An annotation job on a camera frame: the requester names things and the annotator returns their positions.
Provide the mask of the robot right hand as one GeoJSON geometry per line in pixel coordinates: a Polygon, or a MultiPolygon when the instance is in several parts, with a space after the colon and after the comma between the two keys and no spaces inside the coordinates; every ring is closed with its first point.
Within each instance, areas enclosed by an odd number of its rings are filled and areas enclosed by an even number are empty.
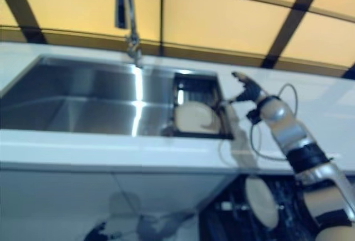
{"type": "Polygon", "coordinates": [[[232,72],[233,77],[235,77],[240,83],[243,84],[244,90],[237,97],[233,99],[236,102],[242,101],[252,101],[255,104],[259,104],[263,99],[269,96],[269,93],[255,82],[251,77],[247,76],[241,72],[232,72]]]}

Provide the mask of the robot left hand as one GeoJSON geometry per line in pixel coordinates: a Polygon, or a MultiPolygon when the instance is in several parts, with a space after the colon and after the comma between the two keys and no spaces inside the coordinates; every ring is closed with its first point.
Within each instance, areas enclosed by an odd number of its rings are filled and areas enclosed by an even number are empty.
{"type": "Polygon", "coordinates": [[[90,230],[84,237],[83,241],[108,241],[110,236],[101,233],[105,229],[106,222],[99,223],[90,230]]]}

